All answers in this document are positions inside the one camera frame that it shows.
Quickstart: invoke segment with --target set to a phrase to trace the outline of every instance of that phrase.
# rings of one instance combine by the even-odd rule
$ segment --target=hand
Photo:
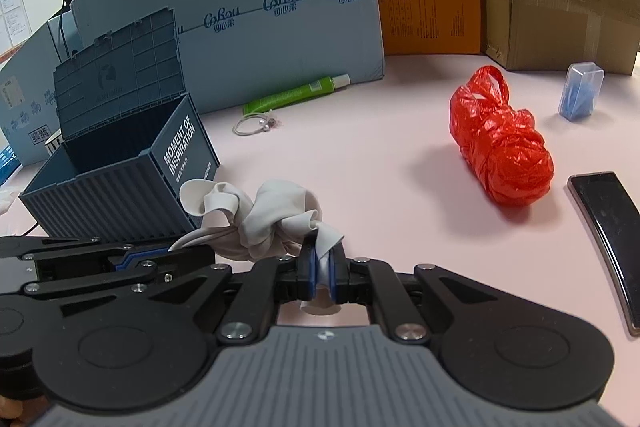
[[[25,427],[31,420],[37,418],[47,407],[49,402],[43,396],[32,400],[9,400],[0,396],[0,418],[13,420],[11,427]]]

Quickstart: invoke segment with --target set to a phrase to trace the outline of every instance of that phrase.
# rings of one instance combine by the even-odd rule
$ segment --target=green tube
[[[320,80],[316,80],[306,86],[295,87],[288,91],[280,92],[278,94],[271,94],[264,98],[259,98],[253,102],[245,104],[242,108],[242,114],[249,114],[252,112],[267,112],[271,109],[277,109],[290,105],[296,102],[302,102],[316,96],[322,96],[324,94],[331,94],[334,90],[341,87],[345,87],[351,84],[351,80],[348,74],[341,74],[339,76],[326,76]]]

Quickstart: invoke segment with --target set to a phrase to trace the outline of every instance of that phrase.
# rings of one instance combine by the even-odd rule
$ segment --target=red plastic bag
[[[533,115],[508,102],[502,73],[484,66],[451,97],[449,131],[492,200],[524,206],[549,191],[554,163]]]

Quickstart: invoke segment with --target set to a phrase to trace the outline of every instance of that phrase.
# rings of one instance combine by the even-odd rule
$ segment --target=white cloth
[[[170,250],[206,243],[222,257],[257,261],[297,255],[305,235],[318,230],[318,283],[328,286],[328,254],[344,236],[322,222],[320,204],[306,188],[269,180],[258,189],[254,203],[229,183],[190,180],[180,187],[180,203],[191,216],[203,216],[202,227],[181,237]],[[214,212],[222,212],[229,225],[208,227],[207,216]]]

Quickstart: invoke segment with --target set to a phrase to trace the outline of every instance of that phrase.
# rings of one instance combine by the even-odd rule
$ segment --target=blue storage crate
[[[180,186],[220,163],[184,92],[172,10],[96,39],[54,83],[64,142],[20,196],[49,235],[136,241],[199,227]]]

